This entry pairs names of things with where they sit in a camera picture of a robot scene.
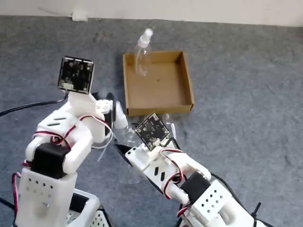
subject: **white wall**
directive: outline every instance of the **white wall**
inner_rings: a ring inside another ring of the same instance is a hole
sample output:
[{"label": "white wall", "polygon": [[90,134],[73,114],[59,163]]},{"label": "white wall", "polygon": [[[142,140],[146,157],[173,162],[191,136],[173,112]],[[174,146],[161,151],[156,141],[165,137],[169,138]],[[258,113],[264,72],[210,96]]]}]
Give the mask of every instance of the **white wall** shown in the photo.
[{"label": "white wall", "polygon": [[0,15],[167,19],[303,26],[303,0],[0,0]]}]

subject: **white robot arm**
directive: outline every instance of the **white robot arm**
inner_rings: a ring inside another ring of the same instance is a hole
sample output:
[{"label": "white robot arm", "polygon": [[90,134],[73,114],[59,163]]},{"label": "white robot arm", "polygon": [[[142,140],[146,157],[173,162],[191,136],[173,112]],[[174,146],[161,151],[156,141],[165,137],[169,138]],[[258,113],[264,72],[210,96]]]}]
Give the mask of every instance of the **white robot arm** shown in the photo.
[{"label": "white robot arm", "polygon": [[180,150],[174,138],[168,139],[165,127],[165,138],[156,137],[157,129],[164,124],[157,115],[151,116],[136,129],[144,143],[130,150],[120,149],[120,154],[167,199],[180,202],[177,216],[183,220],[179,226],[265,227],[220,181],[212,180],[214,174]]},{"label": "white robot arm", "polygon": [[[69,90],[66,104],[42,120],[26,148],[15,225],[18,227],[111,227],[99,198],[75,189],[77,169],[91,148],[105,148],[112,128],[128,125],[121,105],[114,98],[97,100],[89,92],[93,63],[64,57],[72,70],[62,89]],[[87,76],[89,82],[79,79]],[[84,84],[81,92],[79,84]],[[95,144],[106,143],[101,147]]]}]

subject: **clear plastic bottle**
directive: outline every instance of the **clear plastic bottle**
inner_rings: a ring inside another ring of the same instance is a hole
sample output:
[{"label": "clear plastic bottle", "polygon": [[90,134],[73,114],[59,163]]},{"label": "clear plastic bottle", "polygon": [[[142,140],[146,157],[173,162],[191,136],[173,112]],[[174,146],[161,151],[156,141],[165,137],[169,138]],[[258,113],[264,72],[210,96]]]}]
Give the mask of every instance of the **clear plastic bottle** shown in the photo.
[{"label": "clear plastic bottle", "polygon": [[147,28],[143,35],[139,38],[138,44],[135,48],[135,72],[137,75],[146,76],[148,73],[148,67],[151,63],[149,54],[152,52],[150,41],[153,35],[153,31]]}]

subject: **cardboard tray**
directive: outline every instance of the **cardboard tray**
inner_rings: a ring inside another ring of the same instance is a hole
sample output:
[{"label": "cardboard tray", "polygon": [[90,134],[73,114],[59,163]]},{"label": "cardboard tray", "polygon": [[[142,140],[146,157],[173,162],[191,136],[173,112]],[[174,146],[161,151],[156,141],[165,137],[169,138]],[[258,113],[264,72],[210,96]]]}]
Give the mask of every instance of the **cardboard tray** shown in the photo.
[{"label": "cardboard tray", "polygon": [[134,53],[123,55],[126,111],[129,116],[190,112],[194,94],[182,51],[152,52],[147,76],[134,71]]}]

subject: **circuit board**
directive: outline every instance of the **circuit board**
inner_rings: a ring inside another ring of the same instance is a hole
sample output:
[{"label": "circuit board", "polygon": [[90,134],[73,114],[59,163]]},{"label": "circuit board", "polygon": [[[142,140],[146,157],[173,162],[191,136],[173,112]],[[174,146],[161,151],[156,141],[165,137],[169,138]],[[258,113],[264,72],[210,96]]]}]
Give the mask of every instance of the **circuit board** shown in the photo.
[{"label": "circuit board", "polygon": [[157,141],[162,141],[169,135],[169,130],[156,113],[152,113],[139,124],[135,132],[150,151],[158,145]]},{"label": "circuit board", "polygon": [[58,88],[88,94],[93,73],[93,61],[64,56],[61,62]]}]

